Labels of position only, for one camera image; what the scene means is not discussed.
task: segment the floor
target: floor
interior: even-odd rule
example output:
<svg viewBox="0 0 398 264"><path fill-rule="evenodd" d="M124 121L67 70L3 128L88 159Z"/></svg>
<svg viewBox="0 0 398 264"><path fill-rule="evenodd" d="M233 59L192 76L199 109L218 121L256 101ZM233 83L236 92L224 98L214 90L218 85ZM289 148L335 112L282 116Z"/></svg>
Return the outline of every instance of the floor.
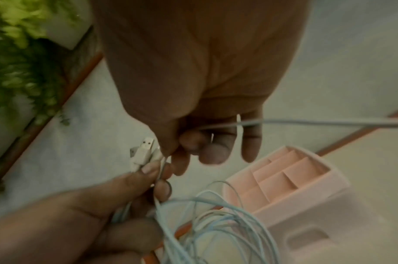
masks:
<svg viewBox="0 0 398 264"><path fill-rule="evenodd" d="M152 135L124 112L104 61L64 109L71 125L53 119L6 175L0 215L128 171L129 149ZM382 117L397 109L398 0L315 1L299 53L265 116ZM265 126L261 155L285 144L317 151L352 131ZM171 179L174 196L192 195L246 166L238 147L222 166L193 159L185 176Z"/></svg>

